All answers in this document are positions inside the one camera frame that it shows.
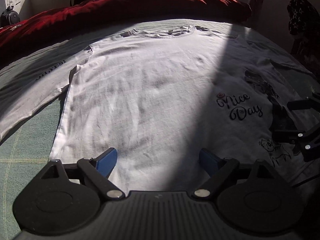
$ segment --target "bed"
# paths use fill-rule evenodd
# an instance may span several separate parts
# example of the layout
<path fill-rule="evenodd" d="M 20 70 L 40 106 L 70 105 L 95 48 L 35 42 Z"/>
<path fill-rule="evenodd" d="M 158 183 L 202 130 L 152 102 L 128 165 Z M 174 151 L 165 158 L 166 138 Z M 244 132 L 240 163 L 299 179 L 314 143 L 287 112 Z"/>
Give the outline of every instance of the bed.
<path fill-rule="evenodd" d="M 20 65 L 24 64 L 27 66 L 41 60 L 55 62 L 55 58 L 60 57 L 61 54 L 65 57 L 73 56 L 89 44 L 113 37 L 127 30 L 137 29 L 152 32 L 160 29 L 173 30 L 187 25 L 210 28 L 223 35 L 239 37 L 251 44 L 256 44 L 257 46 L 264 47 L 264 49 L 284 55 L 290 58 L 295 66 L 299 67 L 277 65 L 276 70 L 287 80 L 297 94 L 301 98 L 305 98 L 314 91 L 320 91 L 319 84 L 314 79 L 312 73 L 304 70 L 299 63 L 276 44 L 254 30 L 244 27 L 239 22 L 234 23 L 230 19 L 212 18 L 206 15 L 195 17 L 188 14 L 179 16 L 171 14 L 166 16 L 137 17 L 125 21 L 106 23 L 105 26 L 96 30 L 74 34 L 73 37 L 62 39 L 49 46 L 43 43 L 40 49 L 34 49 L 36 51 L 28 54 L 26 57 L 19 54 L 14 60 L 11 59 L 13 58 L 11 56 L 6 57 L 6 60 L 8 60 L 7 63 L 11 59 L 13 61 L 12 64 L 18 62 Z M 59 120 L 63 113 L 67 91 L 68 88 L 62 90 L 55 99 L 46 102 L 36 112 L 30 114 L 29 117 L 23 118 L 21 122 L 9 130 L 0 142 L 0 224 L 3 225 L 0 228 L 1 239 L 12 239 L 20 231 L 12 214 L 12 203 L 26 184 L 48 162 Z M 317 120 L 320 120 L 319 113 L 312 111 L 312 114 Z M 317 163 L 313 163 L 313 165 L 314 167 L 319 167 Z M 294 184 L 301 181 L 301 178 L 307 178 L 310 175 L 312 175 L 310 172 L 306 172 L 306 174 L 290 181 L 290 183 Z M 299 189 L 307 192 L 305 194 L 305 201 L 313 192 L 315 186 L 316 183 L 313 182 Z"/>

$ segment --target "red pillow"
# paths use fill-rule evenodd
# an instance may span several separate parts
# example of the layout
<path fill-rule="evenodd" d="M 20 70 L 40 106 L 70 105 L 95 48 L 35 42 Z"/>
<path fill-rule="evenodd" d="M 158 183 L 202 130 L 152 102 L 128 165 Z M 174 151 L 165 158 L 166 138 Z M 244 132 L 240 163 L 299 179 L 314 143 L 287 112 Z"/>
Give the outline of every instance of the red pillow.
<path fill-rule="evenodd" d="M 72 7 L 42 12 L 1 29 L 0 58 L 3 62 L 26 49 L 97 25 L 172 14 L 242 22 L 251 16 L 251 9 L 248 4 L 236 0 L 88 0 Z"/>

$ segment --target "black bag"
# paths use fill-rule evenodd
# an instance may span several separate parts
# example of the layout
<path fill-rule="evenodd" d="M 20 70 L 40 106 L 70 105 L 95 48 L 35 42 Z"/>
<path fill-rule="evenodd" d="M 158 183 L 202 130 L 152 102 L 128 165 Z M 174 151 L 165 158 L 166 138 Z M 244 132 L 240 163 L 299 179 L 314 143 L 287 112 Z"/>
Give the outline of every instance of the black bag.
<path fill-rule="evenodd" d="M 0 16 L 0 27 L 13 25 L 20 22 L 19 14 L 13 10 L 13 6 L 8 6 Z"/>

